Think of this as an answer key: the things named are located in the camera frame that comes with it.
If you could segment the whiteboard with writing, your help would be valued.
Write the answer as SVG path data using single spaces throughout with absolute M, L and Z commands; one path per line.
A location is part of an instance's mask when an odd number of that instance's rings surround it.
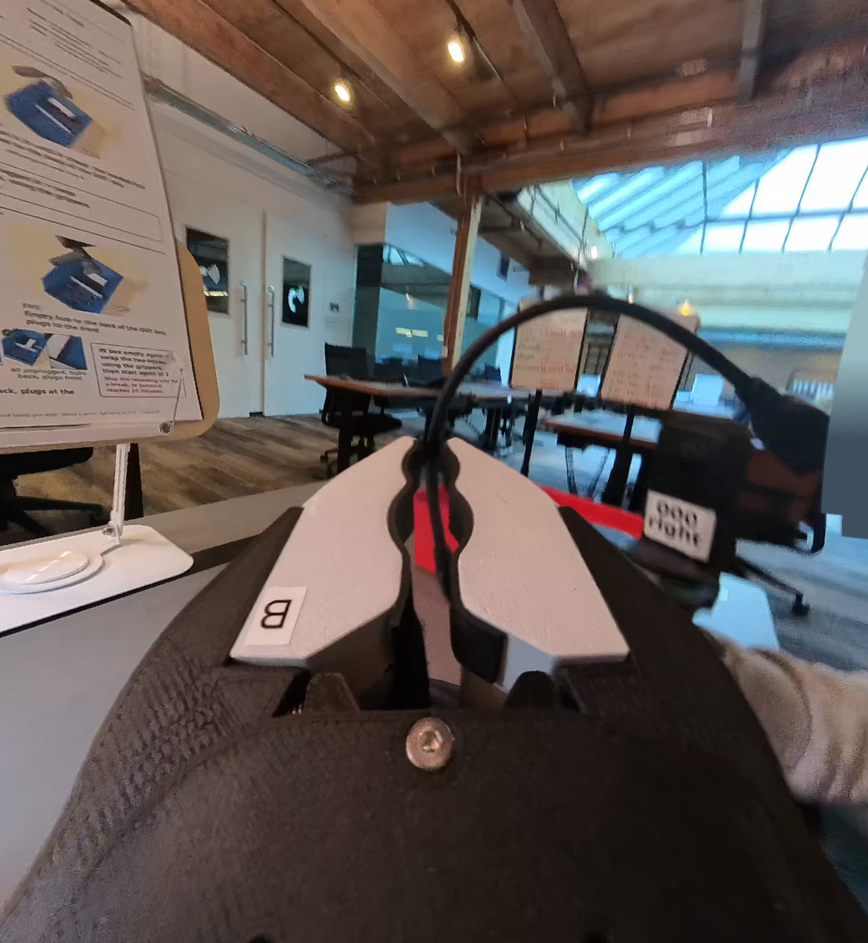
M 598 395 L 607 404 L 668 411 L 675 404 L 688 359 L 685 345 L 621 315 Z
M 513 331 L 509 386 L 571 393 L 581 374 L 589 311 L 570 308 L 536 317 Z

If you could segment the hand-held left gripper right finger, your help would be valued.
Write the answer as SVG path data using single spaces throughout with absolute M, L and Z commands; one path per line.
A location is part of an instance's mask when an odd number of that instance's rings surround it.
M 519 678 L 625 662 L 630 649 L 561 508 L 457 438 L 444 445 L 451 645 L 460 665 L 510 693 Z

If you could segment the instruction poster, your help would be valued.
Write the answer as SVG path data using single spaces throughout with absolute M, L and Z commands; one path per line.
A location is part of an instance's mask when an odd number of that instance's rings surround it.
M 186 314 L 132 25 L 0 1 L 0 438 L 202 419 Z

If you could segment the black door sign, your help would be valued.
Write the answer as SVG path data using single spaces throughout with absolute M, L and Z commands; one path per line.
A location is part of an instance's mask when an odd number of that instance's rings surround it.
M 311 274 L 309 263 L 289 256 L 282 258 L 280 317 L 283 324 L 310 327 Z
M 185 244 L 202 279 L 210 314 L 229 315 L 229 240 L 191 226 L 185 228 Z

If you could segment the white poster stand base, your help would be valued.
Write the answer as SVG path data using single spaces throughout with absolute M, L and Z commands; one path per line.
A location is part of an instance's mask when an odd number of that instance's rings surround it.
M 0 636 L 180 576 L 192 556 L 146 525 L 126 520 L 132 447 L 115 447 L 104 527 L 0 549 Z

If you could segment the long wooden desk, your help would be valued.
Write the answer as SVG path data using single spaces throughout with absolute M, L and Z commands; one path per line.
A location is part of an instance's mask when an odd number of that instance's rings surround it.
M 414 411 L 420 413 L 425 420 L 425 429 L 428 429 L 430 425 L 440 396 L 440 390 L 433 387 L 405 386 L 393 382 L 371 379 L 347 381 L 334 376 L 312 373 L 306 373 L 304 378 L 319 385 L 324 393 L 326 392 L 326 387 L 334 387 L 369 394 L 372 396 L 372 406 L 374 408 L 380 408 L 389 414 L 399 411 Z M 445 414 L 447 425 L 449 428 L 452 428 L 460 418 L 466 417 L 475 411 L 483 412 L 486 418 L 486 425 L 481 448 L 492 454 L 496 450 L 503 420 L 505 418 L 513 418 L 516 413 L 526 410 L 526 408 L 530 406 L 532 398 L 532 392 L 526 390 L 517 390 L 499 384 L 464 382 L 447 407 Z M 336 429 L 330 428 L 330 430 L 336 432 L 338 443 L 339 433 Z M 393 433 L 379 436 L 376 439 L 376 446 L 380 438 Z M 329 450 L 336 449 L 337 443 Z M 359 460 L 360 459 L 353 456 L 346 470 L 351 464 Z M 329 478 L 326 475 L 325 466 L 321 464 L 321 461 L 320 468 L 321 470 L 318 472 L 317 476 Z

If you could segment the red plastic bin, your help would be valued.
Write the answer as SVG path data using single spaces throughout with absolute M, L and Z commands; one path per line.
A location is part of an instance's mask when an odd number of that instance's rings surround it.
M 620 548 L 631 546 L 642 536 L 643 519 L 639 514 L 559 489 L 547 486 L 540 486 L 540 489 L 557 505 L 574 510 L 583 520 L 602 533 L 608 541 Z M 434 541 L 424 488 L 419 489 L 414 495 L 413 513 L 413 562 L 426 572 L 436 573 Z

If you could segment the black office chair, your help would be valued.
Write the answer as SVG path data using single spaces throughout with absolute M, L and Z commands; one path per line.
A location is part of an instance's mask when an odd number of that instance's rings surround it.
M 370 378 L 368 354 L 364 348 L 326 343 L 324 345 L 325 375 L 347 381 Z M 324 426 L 339 433 L 337 448 L 325 452 L 321 464 L 325 473 L 333 477 L 345 470 L 352 457 L 357 459 L 372 454 L 376 439 L 402 428 L 400 419 L 372 406 L 372 396 L 347 388 L 325 388 L 325 401 L 320 413 Z
M 100 504 L 27 497 L 16 488 L 22 477 L 81 465 L 93 455 L 92 447 L 0 454 L 0 533 L 15 526 L 29 537 L 51 536 L 51 530 L 31 516 L 33 511 L 80 512 L 87 515 L 89 525 L 107 525 L 110 511 Z
M 825 549 L 827 530 L 828 515 L 823 511 L 819 511 L 814 514 L 811 520 L 801 522 L 796 526 L 796 539 L 793 544 L 775 543 L 772 546 L 780 549 L 790 549 L 801 556 L 817 556 Z M 790 597 L 790 615 L 792 618 L 806 619 L 810 615 L 810 604 L 805 597 L 805 592 L 784 579 L 781 574 L 759 565 L 757 561 L 735 555 L 726 572 L 740 579 L 756 581 L 781 593 L 781 595 Z

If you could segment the thin wooden post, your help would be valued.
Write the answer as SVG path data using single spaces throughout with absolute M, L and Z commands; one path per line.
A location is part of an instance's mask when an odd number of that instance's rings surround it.
M 461 198 L 461 212 L 457 219 L 447 306 L 442 323 L 441 369 L 443 374 L 453 370 L 462 351 L 462 339 L 475 258 L 475 243 L 478 236 L 483 201 L 484 194 L 478 189 L 464 192 Z

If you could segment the cardboard backing board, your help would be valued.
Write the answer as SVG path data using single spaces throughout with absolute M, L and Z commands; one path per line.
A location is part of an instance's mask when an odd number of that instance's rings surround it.
M 193 421 L 176 419 L 174 428 L 168 435 L 170 442 L 188 441 L 203 436 L 213 427 L 219 418 L 220 411 L 214 345 L 202 276 L 187 246 L 180 240 L 176 240 L 176 243 L 190 337 L 194 384 L 202 410 L 202 419 Z

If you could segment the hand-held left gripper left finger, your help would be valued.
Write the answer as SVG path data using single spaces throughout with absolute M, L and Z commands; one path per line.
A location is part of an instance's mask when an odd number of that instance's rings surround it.
M 229 652 L 252 666 L 342 675 L 359 699 L 430 703 L 407 548 L 423 454 L 407 436 L 287 515 L 289 533 Z

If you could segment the person's right forearm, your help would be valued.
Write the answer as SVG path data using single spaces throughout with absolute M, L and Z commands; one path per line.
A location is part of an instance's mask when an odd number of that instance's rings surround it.
M 707 632 L 804 804 L 840 809 L 868 842 L 868 673 Z

